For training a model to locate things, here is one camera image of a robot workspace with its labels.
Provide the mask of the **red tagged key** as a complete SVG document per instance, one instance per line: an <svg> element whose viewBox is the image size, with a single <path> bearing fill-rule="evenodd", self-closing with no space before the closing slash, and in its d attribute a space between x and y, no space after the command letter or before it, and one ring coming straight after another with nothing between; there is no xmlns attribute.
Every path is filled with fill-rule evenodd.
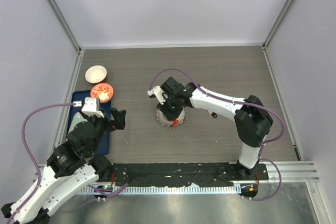
<svg viewBox="0 0 336 224"><path fill-rule="evenodd" d="M167 129L174 129L178 126L180 126L180 121L179 120L170 121L168 123Z"/></svg>

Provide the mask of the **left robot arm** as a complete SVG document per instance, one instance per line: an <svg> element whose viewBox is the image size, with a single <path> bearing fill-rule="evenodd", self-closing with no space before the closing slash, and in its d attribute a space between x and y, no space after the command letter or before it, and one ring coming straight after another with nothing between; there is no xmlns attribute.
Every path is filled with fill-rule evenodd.
<svg viewBox="0 0 336 224"><path fill-rule="evenodd" d="M95 150L105 132L124 129L127 112L115 108L110 112L112 120L102 110L81 112L86 120L78 123L68 139L53 150L31 188L19 200L1 208L8 222L48 223L78 191L111 178L113 165Z"/></svg>

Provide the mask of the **metal disc with keyrings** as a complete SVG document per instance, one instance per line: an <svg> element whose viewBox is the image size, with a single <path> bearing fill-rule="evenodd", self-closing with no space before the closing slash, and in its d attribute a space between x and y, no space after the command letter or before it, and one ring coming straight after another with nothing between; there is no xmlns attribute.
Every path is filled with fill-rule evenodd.
<svg viewBox="0 0 336 224"><path fill-rule="evenodd" d="M155 110L155 120L156 122L167 129L168 123L170 121L179 120L180 126L186 121L187 119L187 109L183 107L181 112L178 116L166 116L159 108Z"/></svg>

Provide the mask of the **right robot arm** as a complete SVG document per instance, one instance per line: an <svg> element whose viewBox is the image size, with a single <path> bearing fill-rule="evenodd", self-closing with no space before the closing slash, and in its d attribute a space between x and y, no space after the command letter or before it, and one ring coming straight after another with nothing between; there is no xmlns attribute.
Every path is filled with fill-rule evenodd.
<svg viewBox="0 0 336 224"><path fill-rule="evenodd" d="M178 120L186 108L206 110L212 117L221 115L233 121L243 143L235 175L242 179L255 176L261 145L274 123L256 96L232 98L192 82L184 86L172 77L148 90L148 96L158 100L157 109L169 123Z"/></svg>

